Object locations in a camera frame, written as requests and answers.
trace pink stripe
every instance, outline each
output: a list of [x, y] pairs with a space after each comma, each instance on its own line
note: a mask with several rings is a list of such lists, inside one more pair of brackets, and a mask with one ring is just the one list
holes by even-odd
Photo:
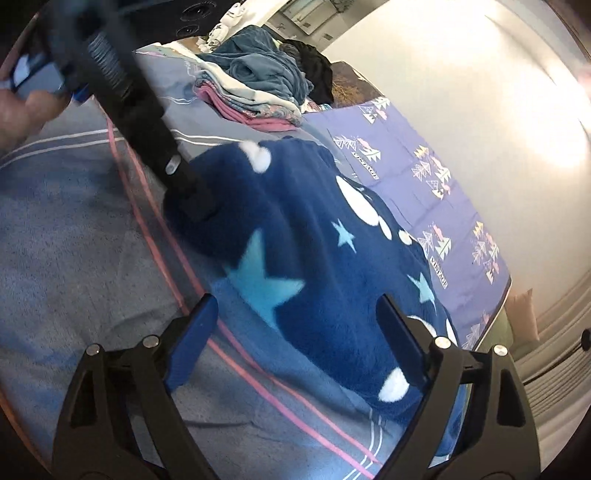
[[[136, 217], [136, 220], [138, 221], [139, 227], [142, 230], [142, 234], [143, 234], [144, 238], [146, 239], [146, 242], [148, 243], [148, 247], [150, 248], [152, 256], [154, 257], [154, 260], [155, 260], [158, 268], [162, 272], [162, 274], [166, 280], [166, 283], [168, 284], [169, 288], [173, 292], [175, 299], [177, 299], [177, 302], [179, 303], [180, 307], [182, 308], [183, 313], [185, 315], [187, 315], [189, 313], [189, 310], [188, 310], [187, 306], [184, 304], [184, 300], [183, 300], [178, 288], [176, 287], [176, 284], [175, 284], [174, 280], [172, 279], [170, 272], [168, 271], [168, 268], [166, 267], [164, 259], [162, 258], [162, 255], [160, 254], [160, 251], [158, 250], [158, 247], [156, 246], [152, 236], [150, 235], [150, 231], [147, 228], [144, 218], [141, 215], [141, 212], [139, 211], [139, 208], [138, 208], [135, 198], [133, 196], [133, 192], [132, 192], [131, 187], [129, 185], [129, 181], [127, 179], [127, 176], [125, 175], [125, 172], [123, 171], [122, 164], [121, 164], [121, 158], [119, 156], [119, 151], [117, 150], [117, 147], [115, 144], [115, 138], [113, 135], [113, 125], [112, 125], [110, 119], [107, 119], [107, 125], [108, 125], [108, 131], [109, 131], [109, 145], [111, 146], [111, 153], [113, 154], [113, 157], [115, 158], [115, 160], [117, 162], [119, 176], [121, 177], [121, 180], [124, 185], [125, 193], [127, 194], [129, 201], [131, 203], [132, 210], [134, 212], [134, 216]], [[359, 462], [355, 461], [347, 453], [345, 453], [344, 451], [339, 449], [337, 446], [335, 446], [330, 441], [328, 441], [326, 438], [324, 438], [320, 433], [316, 432], [314, 429], [312, 429], [307, 424], [305, 424], [305, 422], [300, 420], [289, 408], [287, 408], [283, 403], [281, 403], [279, 401], [279, 399], [274, 397], [253, 376], [251, 376], [249, 373], [247, 373], [242, 367], [240, 367], [240, 365], [238, 365], [234, 360], [232, 360], [232, 358], [227, 356], [213, 340], [211, 340], [211, 339], [208, 340], [207, 344], [230, 367], [232, 367], [249, 385], [251, 385], [261, 397], [263, 397], [269, 403], [271, 403], [281, 414], [283, 414], [292, 423], [294, 423], [300, 430], [302, 430], [303, 432], [310, 435], [312, 438], [317, 440], [321, 445], [323, 445], [325, 448], [329, 449], [331, 452], [337, 454], [345, 462], [347, 462], [349, 465], [351, 465], [352, 467], [357, 469], [360, 473], [365, 475], [367, 478], [370, 478], [370, 479], [374, 478], [374, 476], [370, 472], [368, 472], [365, 468], [363, 468]]]
[[108, 125], [108, 130], [109, 130], [109, 145], [111, 146], [111, 153], [113, 154], [113, 157], [115, 158], [115, 161], [117, 162], [117, 169], [119, 170], [119, 176], [121, 177], [121, 182], [123, 182], [123, 187], [125, 189], [125, 193], [127, 194], [127, 197], [128, 197], [129, 202], [131, 204], [131, 209], [133, 210], [134, 217], [139, 224], [139, 228], [142, 230], [142, 234], [146, 240], [146, 243], [148, 244], [148, 248], [150, 249], [150, 253], [152, 253], [152, 256], [154, 257], [154, 261], [156, 262], [156, 264], [158, 265], [158, 268], [162, 272], [162, 275], [164, 276], [164, 279], [165, 279], [168, 287], [172, 291], [174, 298], [176, 299], [178, 305], [183, 309], [183, 313], [185, 315], [188, 315], [189, 310], [188, 310], [187, 306], [184, 304], [183, 296], [181, 295], [177, 286], [175, 285], [173, 278], [170, 275], [168, 268], [166, 267], [166, 263], [164, 262], [164, 259], [162, 258], [162, 255], [160, 254], [160, 250], [158, 250], [158, 247], [156, 246], [154, 239], [150, 235], [150, 231], [148, 230], [148, 227], [144, 221], [144, 217], [142, 216], [141, 212], [139, 211], [138, 205], [135, 201], [134, 194], [131, 190], [131, 186], [129, 185], [129, 180], [127, 179], [127, 175], [125, 175], [125, 172], [123, 170], [123, 165], [121, 163], [121, 157], [119, 156], [119, 151], [117, 150], [117, 145], [115, 144], [115, 136], [113, 134], [113, 123], [111, 123], [110, 119], [107, 119], [107, 125]]
[[321, 445], [328, 448], [331, 452], [340, 456], [345, 462], [351, 465], [353, 468], [359, 470], [360, 473], [365, 475], [367, 478], [373, 478], [374, 476], [369, 473], [365, 468], [361, 466], [361, 464], [355, 461], [352, 457], [347, 455], [343, 450], [336, 447], [332, 443], [330, 443], [327, 439], [325, 439], [320, 433], [311, 429], [306, 425], [303, 421], [301, 421], [289, 408], [287, 408], [283, 403], [277, 400], [273, 395], [269, 393], [269, 391], [263, 387], [258, 381], [255, 380], [246, 370], [244, 370], [240, 365], [238, 365], [232, 358], [227, 356], [222, 349], [212, 340], [209, 340], [207, 343], [220, 357], [222, 357], [228, 365], [230, 365], [248, 384], [254, 388], [257, 393], [267, 400], [270, 404], [272, 404], [277, 410], [279, 410], [283, 415], [285, 415], [288, 419], [290, 419], [295, 426], [297, 426], [300, 430], [310, 435], [312, 438], [316, 439]]
[[160, 212], [160, 208], [158, 207], [158, 205], [156, 204], [156, 201], [154, 200], [154, 196], [152, 195], [152, 191], [150, 190], [150, 187], [148, 185], [148, 180], [146, 179], [144, 169], [142, 168], [142, 165], [140, 165], [138, 157], [135, 155], [135, 152], [129, 146], [129, 144], [127, 144], [127, 150], [129, 152], [129, 156], [131, 157], [131, 160], [134, 163], [135, 169], [138, 172], [139, 181], [142, 184], [142, 187], [144, 188], [144, 192], [146, 194], [146, 197], [148, 198], [148, 202], [150, 203], [150, 206], [152, 207], [152, 210], [154, 211], [154, 214], [156, 215], [156, 218], [158, 219], [158, 223], [160, 224], [160, 226], [162, 227], [162, 230], [164, 231], [164, 235], [166, 236], [168, 242], [173, 247], [174, 253], [177, 254], [177, 257], [183, 266], [183, 270], [185, 271], [185, 273], [189, 277], [189, 282], [191, 282], [191, 285], [193, 286], [193, 288], [195, 289], [197, 294], [199, 296], [202, 296], [205, 293], [205, 289], [202, 287], [201, 283], [197, 279], [197, 276], [195, 275], [195, 272], [191, 268], [191, 265], [189, 264], [189, 261], [183, 252], [183, 249], [180, 247], [177, 240], [173, 236], [172, 232], [170, 231], [170, 229], [166, 225], [166, 222], [164, 221], [164, 218], [162, 217], [162, 213]]
[[265, 372], [261, 368], [261, 366], [255, 362], [254, 358], [252, 358], [249, 355], [249, 353], [246, 350], [244, 350], [244, 347], [238, 342], [237, 338], [234, 337], [234, 335], [230, 331], [230, 329], [221, 320], [218, 321], [217, 326], [220, 329], [220, 331], [223, 333], [223, 335], [232, 344], [232, 346], [238, 351], [238, 353], [240, 353], [240, 355], [244, 358], [244, 360], [246, 360], [246, 362], [248, 364], [250, 364], [251, 367], [255, 368], [257, 371], [259, 371], [260, 373], [262, 373], [263, 375], [268, 377], [275, 385], [277, 385], [278, 387], [282, 388], [286, 392], [293, 395], [296, 399], [298, 399], [300, 402], [302, 402], [307, 408], [309, 408], [313, 413], [315, 413], [321, 420], [323, 420], [338, 435], [340, 435], [345, 440], [347, 440], [351, 445], [356, 446], [359, 450], [361, 450], [363, 452], [364, 455], [367, 455], [368, 458], [370, 458], [374, 463], [377, 463], [378, 465], [382, 466], [382, 463], [374, 456], [374, 454], [367, 447], [365, 447], [364, 445], [359, 443], [357, 440], [355, 440], [353, 437], [351, 437], [350, 435], [345, 433], [343, 430], [341, 430], [336, 423], [334, 423], [330, 418], [328, 418], [320, 410], [318, 410], [318, 408], [316, 408], [314, 405], [312, 405], [312, 403], [309, 402], [308, 399], [306, 399], [305, 397], [303, 397], [302, 395], [300, 395], [298, 392], [296, 392], [292, 388], [288, 387], [287, 385], [281, 383], [281, 381], [279, 381], [273, 375]]
[[[135, 152], [133, 151], [133, 149], [129, 145], [127, 145], [127, 150], [129, 152], [129, 156], [131, 157], [131, 160], [134, 163], [135, 169], [136, 169], [138, 176], [139, 176], [139, 181], [141, 182], [141, 184], [144, 188], [146, 197], [148, 198], [148, 202], [150, 203], [150, 206], [152, 207], [152, 210], [154, 211], [154, 214], [156, 215], [156, 218], [158, 219], [158, 223], [160, 224], [160, 226], [162, 227], [162, 230], [164, 231], [164, 235], [166, 236], [169, 243], [173, 247], [174, 252], [177, 254], [178, 259], [181, 262], [181, 265], [183, 266], [183, 270], [185, 271], [185, 273], [189, 277], [189, 281], [191, 282], [191, 285], [193, 286], [195, 291], [198, 293], [198, 295], [200, 295], [200, 296], [203, 295], [205, 290], [204, 290], [203, 286], [201, 285], [199, 279], [195, 275], [195, 272], [193, 271], [187, 257], [185, 256], [183, 249], [180, 247], [176, 238], [171, 233], [170, 229], [168, 228], [168, 225], [166, 225], [166, 221], [162, 217], [162, 213], [160, 212], [160, 208], [158, 207], [158, 205], [156, 204], [156, 201], [154, 200], [154, 196], [152, 195], [152, 191], [150, 190], [150, 187], [148, 185], [148, 180], [146, 179], [144, 169], [143, 169], [142, 165], [139, 163], [137, 155], [135, 154]], [[246, 362], [248, 364], [250, 364], [251, 367], [255, 368], [262, 375], [265, 375], [275, 385], [277, 385], [278, 387], [282, 388], [284, 391], [293, 395], [299, 402], [301, 402], [304, 406], [306, 406], [312, 413], [317, 415], [318, 418], [320, 418], [323, 422], [325, 422], [341, 438], [345, 439], [347, 442], [349, 442], [354, 447], [357, 447], [359, 450], [361, 450], [361, 452], [363, 452], [364, 455], [367, 455], [371, 461], [373, 461], [374, 463], [377, 463], [378, 465], [382, 465], [382, 463], [374, 456], [374, 454], [367, 447], [365, 447], [359, 441], [355, 440], [353, 437], [351, 437], [350, 435], [345, 433], [343, 430], [341, 430], [341, 428], [339, 428], [331, 419], [329, 419], [320, 410], [318, 410], [314, 405], [312, 405], [312, 403], [309, 402], [308, 399], [306, 399], [305, 397], [300, 395], [298, 392], [296, 392], [292, 388], [283, 384], [280, 380], [278, 380], [273, 375], [265, 372], [261, 368], [261, 366], [255, 362], [254, 358], [252, 358], [250, 356], [250, 354], [247, 353], [247, 351], [244, 349], [244, 347], [240, 344], [240, 342], [237, 340], [237, 338], [234, 337], [233, 333], [230, 331], [230, 329], [226, 326], [226, 324], [221, 319], [218, 319], [217, 325], [219, 326], [220, 331], [226, 337], [226, 339], [228, 339], [228, 341], [232, 344], [232, 346], [238, 351], [238, 353], [243, 357], [243, 359], [246, 360]]]

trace beige pillow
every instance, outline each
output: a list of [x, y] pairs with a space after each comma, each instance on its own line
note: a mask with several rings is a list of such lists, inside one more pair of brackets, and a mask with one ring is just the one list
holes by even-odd
[[505, 311], [513, 330], [515, 343], [537, 342], [538, 324], [535, 320], [533, 289], [507, 298]]

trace blue gripper pad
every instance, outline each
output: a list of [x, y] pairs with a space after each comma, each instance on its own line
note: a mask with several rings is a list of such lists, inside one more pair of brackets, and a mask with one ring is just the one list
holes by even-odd
[[190, 320], [184, 334], [179, 337], [168, 355], [168, 371], [164, 384], [169, 392], [172, 393], [189, 379], [197, 358], [217, 325], [217, 316], [216, 298], [205, 294], [189, 314]]

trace pink blanket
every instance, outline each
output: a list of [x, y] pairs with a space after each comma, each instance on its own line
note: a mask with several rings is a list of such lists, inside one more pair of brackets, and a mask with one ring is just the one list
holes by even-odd
[[238, 110], [234, 110], [219, 97], [217, 92], [209, 85], [202, 85], [196, 89], [197, 96], [213, 105], [220, 115], [228, 120], [248, 125], [249, 127], [261, 132], [286, 132], [295, 130], [296, 127], [287, 120], [281, 118], [251, 118]]

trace speaker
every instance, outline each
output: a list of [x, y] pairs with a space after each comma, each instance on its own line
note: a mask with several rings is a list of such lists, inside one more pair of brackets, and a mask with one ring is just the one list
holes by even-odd
[[236, 0], [118, 0], [137, 41], [134, 48], [207, 35]]

